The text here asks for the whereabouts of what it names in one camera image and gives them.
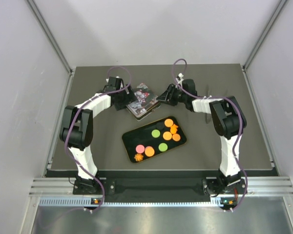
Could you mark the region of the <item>gold tin lid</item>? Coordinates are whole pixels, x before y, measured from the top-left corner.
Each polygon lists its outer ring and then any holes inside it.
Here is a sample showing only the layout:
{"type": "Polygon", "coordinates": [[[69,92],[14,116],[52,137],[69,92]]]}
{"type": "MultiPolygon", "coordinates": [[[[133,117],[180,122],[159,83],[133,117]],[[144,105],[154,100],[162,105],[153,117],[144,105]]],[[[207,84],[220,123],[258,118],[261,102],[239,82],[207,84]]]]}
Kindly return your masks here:
{"type": "Polygon", "coordinates": [[[133,89],[136,100],[126,106],[137,120],[141,120],[160,107],[157,95],[145,84],[140,83],[133,89]]]}

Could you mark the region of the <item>dark green cookie tin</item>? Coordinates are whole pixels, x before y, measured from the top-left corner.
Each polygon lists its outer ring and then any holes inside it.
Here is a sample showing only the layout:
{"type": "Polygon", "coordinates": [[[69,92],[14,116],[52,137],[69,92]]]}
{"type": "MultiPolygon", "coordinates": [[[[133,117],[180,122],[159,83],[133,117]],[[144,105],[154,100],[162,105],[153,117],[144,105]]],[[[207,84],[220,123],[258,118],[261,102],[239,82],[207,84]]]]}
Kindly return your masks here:
{"type": "Polygon", "coordinates": [[[136,105],[135,107],[129,106],[128,111],[134,116],[137,121],[140,121],[150,114],[152,114],[155,110],[157,110],[161,106],[160,103],[156,103],[155,105],[151,105],[148,108],[143,107],[142,105],[136,105]]]}

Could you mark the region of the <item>metal tongs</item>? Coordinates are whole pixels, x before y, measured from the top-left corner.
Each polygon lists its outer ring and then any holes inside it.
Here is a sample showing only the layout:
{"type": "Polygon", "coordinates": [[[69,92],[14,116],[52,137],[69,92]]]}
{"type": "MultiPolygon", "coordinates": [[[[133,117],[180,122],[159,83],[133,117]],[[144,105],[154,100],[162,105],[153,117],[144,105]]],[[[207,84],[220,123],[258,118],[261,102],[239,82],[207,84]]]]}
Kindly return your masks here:
{"type": "MultiPolygon", "coordinates": [[[[227,94],[228,94],[228,90],[226,89],[226,90],[223,92],[222,96],[223,96],[223,97],[226,97],[227,94]]],[[[205,88],[205,96],[206,96],[206,97],[210,97],[210,96],[211,96],[211,88],[210,88],[208,85],[207,85],[206,88],[205,88]]],[[[209,124],[211,121],[212,121],[212,116],[211,116],[211,114],[205,114],[205,123],[206,123],[206,124],[209,124]]]]}

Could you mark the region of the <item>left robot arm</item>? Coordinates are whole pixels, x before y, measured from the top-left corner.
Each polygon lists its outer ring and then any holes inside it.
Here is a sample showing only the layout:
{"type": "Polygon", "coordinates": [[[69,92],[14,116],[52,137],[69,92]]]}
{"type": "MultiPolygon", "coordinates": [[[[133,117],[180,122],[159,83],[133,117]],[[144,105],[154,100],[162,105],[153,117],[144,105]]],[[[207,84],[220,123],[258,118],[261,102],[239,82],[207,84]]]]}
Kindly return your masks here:
{"type": "Polygon", "coordinates": [[[125,84],[119,77],[109,77],[107,85],[93,97],[81,104],[65,107],[59,137],[64,143],[65,153],[78,168],[73,194],[94,195],[104,192],[90,147],[94,131],[93,118],[112,106],[122,110],[135,100],[130,84],[125,84]]]}

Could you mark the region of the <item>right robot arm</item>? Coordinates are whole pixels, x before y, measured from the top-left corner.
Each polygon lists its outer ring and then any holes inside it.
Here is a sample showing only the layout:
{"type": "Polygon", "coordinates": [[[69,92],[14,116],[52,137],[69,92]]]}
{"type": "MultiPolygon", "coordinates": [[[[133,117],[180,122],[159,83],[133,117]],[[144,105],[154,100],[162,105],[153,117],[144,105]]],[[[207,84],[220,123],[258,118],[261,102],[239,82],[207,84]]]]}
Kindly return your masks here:
{"type": "Polygon", "coordinates": [[[176,106],[183,103],[187,110],[211,115],[216,133],[221,141],[221,163],[216,184],[206,185],[206,192],[213,196],[229,193],[241,181],[239,166],[239,145],[246,127],[246,119],[234,96],[198,96],[195,83],[191,79],[176,78],[176,84],[157,97],[161,103],[176,106]]]}

